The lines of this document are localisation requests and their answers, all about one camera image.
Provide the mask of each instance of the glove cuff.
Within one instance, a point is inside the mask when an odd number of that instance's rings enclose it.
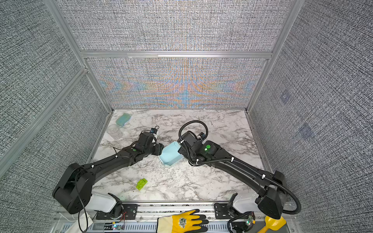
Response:
[[[172,216],[158,218],[157,233],[172,232]]]

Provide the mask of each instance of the glove logo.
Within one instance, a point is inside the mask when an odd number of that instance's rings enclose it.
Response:
[[[185,218],[179,218],[179,226],[185,229],[187,220]]]

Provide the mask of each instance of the lime green block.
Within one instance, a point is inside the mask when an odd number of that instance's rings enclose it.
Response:
[[[145,186],[145,184],[146,184],[147,182],[148,182],[148,181],[147,181],[145,178],[141,179],[139,182],[137,182],[136,188],[137,188],[138,190],[141,190],[141,189]]]

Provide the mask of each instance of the enclosure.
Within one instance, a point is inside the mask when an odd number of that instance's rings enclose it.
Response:
[[[209,140],[237,158],[285,175],[302,203],[299,214],[283,215],[285,232],[371,232],[371,1],[0,6],[0,232],[64,233],[73,216],[52,191],[70,164],[111,156],[156,125],[167,146],[190,120],[205,122]],[[124,113],[131,119],[114,139],[106,129]],[[148,183],[137,190],[142,178]],[[166,167],[154,155],[93,189],[201,208],[235,192],[257,195],[214,167],[185,159]],[[141,221],[148,210],[137,224],[154,227]]]

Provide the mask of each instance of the textured wall panel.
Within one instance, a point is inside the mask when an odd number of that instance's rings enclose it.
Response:
[[[57,0],[84,50],[272,51],[292,0]]]
[[[252,111],[303,232],[372,231],[372,22],[371,1],[307,0]]]
[[[0,156],[80,68],[43,1],[0,2]]]
[[[89,58],[114,108],[244,108],[265,59]]]
[[[107,111],[84,76],[0,179],[0,229],[47,232],[60,204],[52,191],[72,163],[86,163]]]

